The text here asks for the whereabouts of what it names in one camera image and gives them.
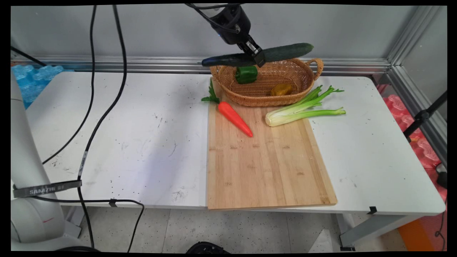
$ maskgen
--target black cable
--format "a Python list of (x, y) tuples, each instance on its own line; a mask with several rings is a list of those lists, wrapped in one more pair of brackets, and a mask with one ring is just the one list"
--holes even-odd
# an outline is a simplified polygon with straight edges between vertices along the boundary
[[(94, 53), (94, 41), (93, 41), (93, 28), (94, 28), (94, 20), (95, 20), (95, 13), (96, 13), (96, 10), (97, 10), (97, 6), (94, 5), (94, 8), (92, 10), (92, 18), (90, 20), (90, 50), (91, 50), (91, 54), (92, 54), (92, 81), (91, 81), (91, 85), (92, 85), (92, 96), (90, 98), (90, 105), (89, 105), (89, 110), (86, 114), (86, 117), (84, 118), (84, 120), (87, 118), (87, 116), (89, 115), (89, 111), (90, 111), (90, 108), (92, 107), (92, 101), (93, 101), (93, 97), (94, 97), (94, 77), (95, 77), (95, 53)], [(78, 180), (81, 180), (81, 168), (80, 168), (80, 172), (78, 174)], [(92, 248), (95, 248), (95, 244), (94, 244), (94, 236), (92, 234), (92, 226), (90, 225), (90, 219), (89, 219), (89, 213), (87, 212), (87, 208), (86, 208), (86, 205), (84, 204), (84, 201), (83, 201), (83, 194), (81, 192), (81, 187), (78, 187), (78, 197), (80, 198), (81, 200), (81, 206), (83, 208), (83, 212), (84, 212), (84, 216), (86, 218), (86, 222), (87, 222), (87, 228), (89, 230), (89, 239), (90, 239), (90, 246)]]
[(239, 5), (242, 5), (242, 3), (241, 4), (232, 3), (232, 4), (212, 5), (212, 6), (196, 6), (193, 4), (185, 4), (185, 5), (187, 5), (188, 7), (192, 7), (194, 9), (208, 10), (208, 9), (215, 9), (215, 8), (228, 7), (228, 6), (239, 6)]
[(92, 248), (92, 247), (87, 247), (87, 246), (70, 246), (70, 247), (65, 247), (62, 249), (56, 250), (58, 252), (71, 252), (71, 251), (80, 251), (80, 252), (100, 252), (99, 250)]
[(27, 58), (27, 59), (29, 59), (29, 60), (31, 60), (31, 61), (34, 61), (35, 63), (37, 63), (37, 64), (39, 64), (39, 65), (41, 65), (41, 66), (46, 66), (46, 63), (44, 63), (44, 62), (42, 62), (42, 61), (40, 61), (40, 60), (38, 60), (38, 59), (33, 58), (32, 56), (30, 56), (30, 55), (24, 53), (23, 51), (21, 51), (21, 50), (15, 48), (15, 47), (13, 47), (13, 46), (11, 46), (11, 50), (14, 51), (14, 52), (16, 52), (16, 53), (18, 53), (18, 54), (20, 54), (20, 55), (22, 55), (22, 56), (24, 56), (25, 58)]
[[(194, 10), (196, 10), (205, 20), (207, 20), (209, 23), (211, 23), (211, 24), (213, 24), (213, 25), (215, 25), (215, 26), (221, 28), (222, 30), (227, 31), (227, 32), (230, 32), (230, 33), (235, 33), (235, 34), (238, 34), (238, 33), (239, 33), (238, 30), (225, 28), (225, 27), (223, 27), (222, 25), (218, 24), (217, 22), (211, 20), (211, 19), (210, 19), (208, 16), (206, 16), (202, 11), (200, 11), (200, 10), (199, 10), (200, 8), (197, 8), (197, 6), (195, 6), (195, 5), (193, 5), (193, 4), (185, 4), (185, 5), (187, 5), (187, 6), (191, 7), (191, 8), (193, 8)], [(229, 6), (236, 6), (236, 5), (241, 5), (241, 4), (231, 4), (231, 5), (229, 5)], [(215, 8), (214, 6), (210, 6), (210, 8), (204, 7), (204, 9), (213, 9), (213, 8)]]
[[(94, 139), (94, 136), (97, 133), (97, 130), (100, 127), (100, 124), (103, 122), (103, 120), (106, 118), (108, 113), (113, 109), (113, 107), (116, 105), (117, 101), (121, 97), (122, 91), (124, 90), (125, 81), (127, 79), (127, 54), (125, 52), (124, 39), (122, 38), (121, 24), (119, 22), (119, 15), (117, 13), (116, 5), (113, 5), (113, 12), (114, 12), (114, 18), (116, 20), (117, 33), (119, 35), (119, 41), (121, 43), (121, 48), (122, 48), (122, 60), (123, 60), (123, 64), (124, 64), (124, 76), (122, 78), (121, 88), (119, 89), (119, 93), (117, 94), (116, 99), (114, 99), (113, 103), (109, 106), (109, 108), (106, 110), (106, 112), (102, 115), (102, 117), (98, 121), (97, 125), (95, 126), (94, 131), (92, 131), (92, 135), (90, 135), (89, 141), (87, 142), (87, 146), (86, 146), (84, 154), (83, 154), (80, 170), (78, 172), (78, 181), (81, 180), (81, 175), (82, 175), (82, 171), (84, 169), (85, 159), (86, 159), (87, 153), (89, 152), (90, 145), (92, 144), (92, 140)], [(87, 208), (86, 208), (86, 206), (84, 204), (83, 195), (81, 193), (81, 187), (78, 187), (78, 196), (80, 198), (81, 206), (83, 207), (84, 215), (86, 217), (87, 227), (89, 229), (90, 244), (91, 244), (92, 248), (94, 248), (94, 237), (92, 235), (92, 227), (90, 225), (90, 219), (89, 219), (89, 214), (87, 213)]]
[[(35, 199), (42, 200), (42, 201), (54, 202), (54, 203), (81, 203), (81, 204), (83, 204), (83, 203), (109, 203), (112, 201), (112, 200), (59, 200), (59, 199), (44, 198), (44, 197), (40, 197), (40, 196), (31, 196), (31, 198), (35, 198)], [(141, 212), (140, 212), (140, 215), (138, 216), (137, 223), (135, 224), (135, 228), (133, 229), (132, 239), (130, 240), (130, 245), (128, 246), (128, 250), (127, 250), (127, 252), (130, 252), (130, 248), (132, 247), (132, 244), (133, 244), (133, 238), (135, 237), (135, 232), (137, 230), (138, 222), (140, 222), (141, 215), (143, 215), (144, 204), (137, 202), (135, 200), (128, 200), (128, 199), (121, 199), (121, 200), (116, 199), (116, 202), (121, 202), (121, 203), (129, 202), (129, 203), (136, 203), (138, 205), (141, 205)]]
[(92, 102), (94, 101), (94, 77), (95, 77), (95, 54), (94, 54), (94, 39), (93, 39), (93, 31), (94, 31), (94, 20), (95, 20), (95, 13), (97, 10), (97, 6), (94, 5), (94, 9), (92, 11), (92, 18), (90, 20), (90, 52), (92, 53), (92, 81), (91, 81), (91, 93), (90, 93), (90, 102), (89, 102), (89, 108), (87, 109), (86, 115), (84, 116), (83, 122), (81, 122), (80, 127), (76, 130), (76, 132), (73, 134), (73, 136), (68, 140), (66, 144), (62, 146), (55, 154), (53, 154), (51, 157), (47, 158), (44, 162), (47, 163), (50, 159), (54, 158), (56, 155), (58, 155), (67, 145), (73, 140), (73, 138), (78, 134), (78, 132), (81, 130), (83, 127), (85, 121), (87, 120), (87, 117), (89, 116), (90, 110), (92, 109)]
[[(444, 200), (444, 204), (447, 204), (447, 195), (446, 195), (446, 199)], [(443, 248), (441, 248), (441, 252), (444, 251), (444, 248), (446, 247), (446, 239), (444, 238), (443, 234), (441, 234), (441, 230), (443, 229), (443, 223), (444, 223), (444, 214), (446, 213), (446, 211), (443, 212), (443, 214), (441, 215), (441, 226), (440, 226), (440, 230), (438, 230), (437, 232), (435, 232), (435, 237), (438, 237), (440, 236), (442, 239), (443, 239)]]
[(124, 76), (122, 78), (121, 88), (119, 89), (119, 93), (117, 94), (116, 99), (114, 99), (114, 102), (110, 105), (110, 107), (106, 110), (106, 112), (100, 118), (100, 120), (98, 121), (97, 125), (95, 126), (94, 131), (92, 132), (92, 135), (90, 135), (89, 142), (87, 142), (87, 146), (86, 146), (86, 149), (85, 149), (86, 152), (89, 151), (90, 145), (92, 144), (92, 140), (94, 139), (94, 136), (97, 133), (97, 130), (100, 127), (100, 124), (103, 122), (103, 120), (106, 118), (108, 113), (113, 109), (113, 107), (116, 105), (117, 101), (121, 97), (122, 91), (124, 90), (125, 81), (127, 79), (127, 54), (125, 53), (124, 39), (122, 38), (121, 24), (119, 23), (119, 15), (117, 13), (116, 5), (113, 5), (113, 11), (114, 11), (114, 18), (116, 19), (117, 33), (119, 34), (119, 41), (121, 42), (122, 61), (123, 61), (123, 64), (124, 64)]

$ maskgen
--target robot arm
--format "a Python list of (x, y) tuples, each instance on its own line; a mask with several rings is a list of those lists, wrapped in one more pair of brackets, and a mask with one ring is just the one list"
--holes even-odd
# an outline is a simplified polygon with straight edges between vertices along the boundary
[(252, 37), (249, 35), (251, 22), (241, 8), (234, 4), (226, 7), (211, 8), (224, 4), (187, 4), (194, 8), (211, 27), (218, 33), (223, 41), (229, 45), (237, 44), (246, 54), (250, 55), (257, 66), (265, 64), (265, 55)]

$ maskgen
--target basket handle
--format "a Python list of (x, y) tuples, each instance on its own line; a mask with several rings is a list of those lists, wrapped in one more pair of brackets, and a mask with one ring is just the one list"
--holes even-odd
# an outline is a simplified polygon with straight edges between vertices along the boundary
[(312, 62), (315, 62), (317, 64), (317, 71), (314, 74), (314, 80), (316, 80), (322, 74), (322, 70), (324, 69), (324, 62), (320, 58), (314, 58), (307, 61), (306, 64), (309, 66)]

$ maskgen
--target carrot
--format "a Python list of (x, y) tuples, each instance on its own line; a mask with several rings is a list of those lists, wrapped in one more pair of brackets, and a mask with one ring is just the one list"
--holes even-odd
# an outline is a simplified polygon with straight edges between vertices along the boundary
[(210, 80), (209, 82), (210, 96), (202, 98), (202, 101), (210, 101), (219, 104), (218, 109), (220, 113), (222, 113), (222, 115), (224, 115), (231, 123), (237, 126), (246, 135), (252, 137), (252, 131), (249, 129), (248, 125), (246, 125), (244, 120), (238, 115), (238, 113), (236, 113), (236, 111), (227, 102), (219, 101), (219, 98), (216, 97), (216, 93), (214, 93), (213, 81)]
[(221, 102), (218, 109), (231, 123), (235, 124), (235, 126), (237, 126), (246, 135), (252, 137), (252, 131), (249, 129), (248, 125), (246, 125), (244, 120), (227, 102)]

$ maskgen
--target black clamp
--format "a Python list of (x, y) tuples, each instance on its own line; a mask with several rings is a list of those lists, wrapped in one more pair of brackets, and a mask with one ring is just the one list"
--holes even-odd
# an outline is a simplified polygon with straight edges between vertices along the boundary
[(367, 214), (375, 214), (377, 212), (376, 206), (370, 206), (370, 212)]
[(111, 199), (110, 199), (110, 202), (109, 202), (109, 205), (110, 205), (111, 207), (117, 207), (117, 205), (116, 205), (116, 199), (111, 198)]

